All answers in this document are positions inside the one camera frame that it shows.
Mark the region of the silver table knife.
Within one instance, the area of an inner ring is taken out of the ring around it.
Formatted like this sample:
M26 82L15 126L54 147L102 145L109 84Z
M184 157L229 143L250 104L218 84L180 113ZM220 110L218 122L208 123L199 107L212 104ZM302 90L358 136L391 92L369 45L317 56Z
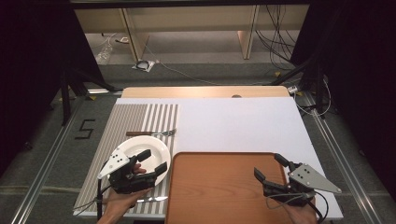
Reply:
M167 196L144 197L144 198L138 199L136 202L137 203L153 203L153 202L162 202L166 199L168 199Z

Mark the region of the white plate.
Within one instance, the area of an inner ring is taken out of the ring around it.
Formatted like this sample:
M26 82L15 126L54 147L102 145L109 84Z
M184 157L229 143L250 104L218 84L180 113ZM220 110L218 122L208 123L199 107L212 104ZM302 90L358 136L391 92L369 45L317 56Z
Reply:
M141 167L146 169L148 173L153 172L157 166L164 162L167 163L167 167L170 167L171 164L171 154L168 146L162 140L153 136L141 135L132 137L121 143L118 149L128 158L149 149L151 156L140 162Z

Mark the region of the grey striped placemat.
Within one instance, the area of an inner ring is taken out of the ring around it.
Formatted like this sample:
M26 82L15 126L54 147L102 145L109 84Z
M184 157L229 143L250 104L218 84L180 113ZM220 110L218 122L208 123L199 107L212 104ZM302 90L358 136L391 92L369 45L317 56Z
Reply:
M110 113L104 133L92 159L92 163L75 202L73 214L79 217L94 217L97 213L95 198L97 190L108 185L108 180L97 178L111 153L124 141L129 131L163 132L177 127L179 106L176 104L115 104ZM156 136L162 140L173 156L175 138Z

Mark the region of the person's left hand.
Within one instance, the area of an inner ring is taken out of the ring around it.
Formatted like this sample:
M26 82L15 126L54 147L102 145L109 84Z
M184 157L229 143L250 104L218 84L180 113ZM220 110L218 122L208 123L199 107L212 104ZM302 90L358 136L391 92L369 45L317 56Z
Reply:
M110 219L120 219L123 215L137 203L137 200L150 192L150 189L142 189L129 194L117 193L111 189L106 199L106 210L103 217Z

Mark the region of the brown wooden tray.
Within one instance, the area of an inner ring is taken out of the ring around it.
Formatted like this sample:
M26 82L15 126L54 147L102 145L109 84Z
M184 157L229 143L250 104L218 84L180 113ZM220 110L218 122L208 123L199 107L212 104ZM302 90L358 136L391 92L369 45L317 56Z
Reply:
M293 224L254 176L284 184L272 153L188 153L173 160L165 224Z

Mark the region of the light wooden desk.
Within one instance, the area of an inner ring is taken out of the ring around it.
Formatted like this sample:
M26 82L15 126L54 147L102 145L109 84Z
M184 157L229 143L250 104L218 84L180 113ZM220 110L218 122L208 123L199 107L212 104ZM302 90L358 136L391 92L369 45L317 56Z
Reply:
M282 30L302 28L307 5L104 8L77 9L75 13L86 34L125 33L135 61L143 56L151 33L197 31L235 31L247 60L253 33L273 30L277 9Z

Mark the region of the black curtain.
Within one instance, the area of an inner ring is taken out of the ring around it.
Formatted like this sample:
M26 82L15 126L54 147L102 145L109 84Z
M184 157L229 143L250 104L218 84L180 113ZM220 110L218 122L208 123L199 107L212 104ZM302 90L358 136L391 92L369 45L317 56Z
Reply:
M0 175L79 71L104 80L70 0L0 0Z
M396 0L307 0L292 61L318 48L332 98L396 201Z

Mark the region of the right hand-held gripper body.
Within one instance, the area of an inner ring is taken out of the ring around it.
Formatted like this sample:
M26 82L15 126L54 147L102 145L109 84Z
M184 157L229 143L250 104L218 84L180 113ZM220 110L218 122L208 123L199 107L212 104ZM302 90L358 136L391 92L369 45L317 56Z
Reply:
M290 162L289 182L280 185L265 179L263 195L290 206L305 206L316 195L316 189L341 193L342 190L307 163Z

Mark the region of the wooden-handled fork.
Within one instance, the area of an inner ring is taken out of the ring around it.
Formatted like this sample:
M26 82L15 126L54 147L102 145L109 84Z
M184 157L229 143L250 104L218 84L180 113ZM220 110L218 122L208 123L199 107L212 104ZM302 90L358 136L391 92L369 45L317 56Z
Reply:
M129 131L126 132L126 136L139 136L139 135L161 135L161 136L172 136L177 132L177 129L163 131L163 132L149 132L149 131Z

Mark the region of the black metal stand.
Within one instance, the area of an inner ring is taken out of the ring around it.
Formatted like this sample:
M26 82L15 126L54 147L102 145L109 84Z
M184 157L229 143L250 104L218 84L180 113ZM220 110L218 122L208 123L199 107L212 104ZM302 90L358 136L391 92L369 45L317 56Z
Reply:
M65 125L70 120L72 114L69 88L71 88L71 90L75 93L76 96L85 96L88 94L88 89L84 84L85 81L94 83L110 92L122 91L122 89L120 88L105 83L105 81L102 78L92 76L81 69L75 67L69 67L64 69L63 73L60 75L61 94L62 94L63 113L64 113L63 125Z
M322 113L323 109L323 92L325 91L324 74L321 71L320 64L317 57L312 57L307 61L295 66L286 75L278 77L275 81L271 82L271 86L278 86L292 77L302 73L298 87L301 90L308 90L312 85L316 87L316 101L315 109Z

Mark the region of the white board sheet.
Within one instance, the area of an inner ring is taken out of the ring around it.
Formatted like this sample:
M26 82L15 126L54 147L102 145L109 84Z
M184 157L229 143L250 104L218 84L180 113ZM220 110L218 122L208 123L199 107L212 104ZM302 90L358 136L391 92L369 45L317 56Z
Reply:
M116 104L176 104L179 106L173 156L167 172L151 192L169 199L173 160L188 153L276 153L295 163L307 163L324 175L316 151L294 100L290 97L253 98L120 98ZM316 205L330 218L341 217L334 196L317 189ZM128 211L136 219L164 220L168 199L140 203Z

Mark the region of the plastic bag with black coil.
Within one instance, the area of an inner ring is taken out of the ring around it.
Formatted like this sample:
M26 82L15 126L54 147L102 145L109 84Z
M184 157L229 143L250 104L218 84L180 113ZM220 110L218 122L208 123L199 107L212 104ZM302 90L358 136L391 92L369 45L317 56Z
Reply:
M151 68L154 66L155 62L153 61L146 61L146 60L141 60L138 61L134 66L133 69L139 70L139 71L144 71L144 72L149 72Z

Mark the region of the person's right hand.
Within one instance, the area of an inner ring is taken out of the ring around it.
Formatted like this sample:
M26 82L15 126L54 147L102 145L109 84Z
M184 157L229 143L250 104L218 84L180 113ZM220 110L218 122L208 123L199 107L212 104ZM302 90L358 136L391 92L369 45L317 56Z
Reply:
M315 210L306 205L304 207L284 205L293 224L318 224Z

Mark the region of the aluminium floor rail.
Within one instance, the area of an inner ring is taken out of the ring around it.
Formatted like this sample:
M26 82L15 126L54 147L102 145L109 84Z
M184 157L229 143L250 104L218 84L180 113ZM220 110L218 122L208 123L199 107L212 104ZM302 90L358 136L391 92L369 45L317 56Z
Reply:
M64 100L64 103L71 103L69 100ZM84 102L83 97L77 97L75 101L71 103L72 109L71 114L68 115L60 126L59 131L56 133L56 138L51 142L46 158L39 163L40 167L35 175L35 179L26 190L23 199L18 206L15 215L12 218L11 224L25 224L28 217L30 216L35 203L39 197L39 194L48 179L50 171L55 164L67 135L70 133L71 126L75 122L77 112L81 108Z
M306 114L309 114L317 124L322 137L326 142L327 148L332 154L335 164L347 184L350 195L359 207L366 224L381 224L381 217L375 209L375 205L371 200L370 195L360 182L353 164L347 160L346 154L343 152L341 145L336 140L334 132L331 130L327 122L327 117L329 116L328 110L325 110L324 112L317 110L317 105L314 103L314 97L309 92L304 97L304 101L307 103L307 110L304 110L303 108L302 110Z

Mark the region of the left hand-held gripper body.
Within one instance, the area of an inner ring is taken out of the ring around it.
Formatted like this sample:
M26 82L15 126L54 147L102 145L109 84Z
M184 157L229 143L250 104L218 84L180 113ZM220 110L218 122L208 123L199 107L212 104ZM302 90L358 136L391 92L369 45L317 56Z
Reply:
M134 172L134 166L140 162L137 160L137 155L128 158L122 151L116 149L102 167L97 178L102 179L106 176L111 188L117 193L129 194L154 188L157 179L155 172L140 175Z

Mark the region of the clear plastic bag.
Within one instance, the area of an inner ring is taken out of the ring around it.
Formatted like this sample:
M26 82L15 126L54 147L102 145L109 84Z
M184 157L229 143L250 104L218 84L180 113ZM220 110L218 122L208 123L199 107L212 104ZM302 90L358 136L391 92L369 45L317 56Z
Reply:
M112 34L106 38L106 40L100 44L101 50L97 53L95 56L95 60L99 65L107 65L110 56L113 50L112 44L111 44L111 39L115 36L116 34Z

